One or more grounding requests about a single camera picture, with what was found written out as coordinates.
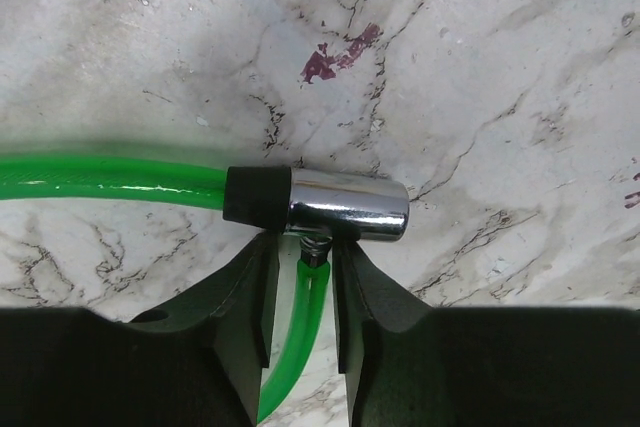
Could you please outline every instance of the marble surface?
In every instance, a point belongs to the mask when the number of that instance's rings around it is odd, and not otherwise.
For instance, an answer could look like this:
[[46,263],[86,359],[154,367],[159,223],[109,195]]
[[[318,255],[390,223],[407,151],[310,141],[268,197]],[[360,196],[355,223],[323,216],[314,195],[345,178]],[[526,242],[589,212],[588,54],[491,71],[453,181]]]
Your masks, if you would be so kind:
[[[640,0],[1,2],[0,153],[389,176],[409,231],[365,249],[424,301],[640,308]],[[159,204],[2,202],[0,304],[131,318],[253,233]],[[326,314],[265,425],[347,425]]]

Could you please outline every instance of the silver metal cylinder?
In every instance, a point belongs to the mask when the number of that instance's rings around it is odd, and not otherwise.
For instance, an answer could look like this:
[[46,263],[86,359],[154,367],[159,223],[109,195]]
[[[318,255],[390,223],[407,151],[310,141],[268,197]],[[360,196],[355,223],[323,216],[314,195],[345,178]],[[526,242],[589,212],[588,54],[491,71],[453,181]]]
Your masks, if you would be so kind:
[[409,194],[399,182],[292,169],[286,233],[395,241],[409,223]]

